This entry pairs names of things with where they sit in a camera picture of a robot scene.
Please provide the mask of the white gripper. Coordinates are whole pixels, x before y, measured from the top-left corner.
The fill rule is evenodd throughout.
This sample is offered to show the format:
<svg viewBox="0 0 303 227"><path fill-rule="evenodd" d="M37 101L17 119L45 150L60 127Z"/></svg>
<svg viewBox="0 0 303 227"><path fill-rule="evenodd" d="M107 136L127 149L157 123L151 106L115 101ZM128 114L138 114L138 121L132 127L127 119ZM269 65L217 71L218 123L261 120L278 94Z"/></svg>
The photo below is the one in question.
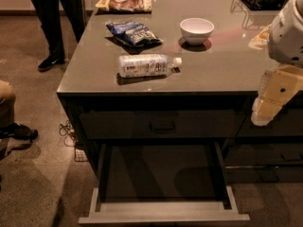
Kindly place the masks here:
<svg viewBox="0 0 303 227"><path fill-rule="evenodd" d="M266 70L261 78L258 96L252 106L254 125L268 125L300 90L303 89L303 68L281 64L275 71Z"/></svg>

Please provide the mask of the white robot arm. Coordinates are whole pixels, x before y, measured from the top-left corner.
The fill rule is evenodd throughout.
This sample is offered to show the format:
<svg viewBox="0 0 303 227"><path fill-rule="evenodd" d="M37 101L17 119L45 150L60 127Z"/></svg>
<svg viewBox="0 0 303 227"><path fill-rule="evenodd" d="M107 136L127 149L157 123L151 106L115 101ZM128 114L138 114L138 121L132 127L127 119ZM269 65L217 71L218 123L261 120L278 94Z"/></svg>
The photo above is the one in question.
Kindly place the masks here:
<svg viewBox="0 0 303 227"><path fill-rule="evenodd" d="M249 46L267 48L279 63L275 71L265 71L252 106L251 121L262 127L303 89L303 0L289 0Z"/></svg>

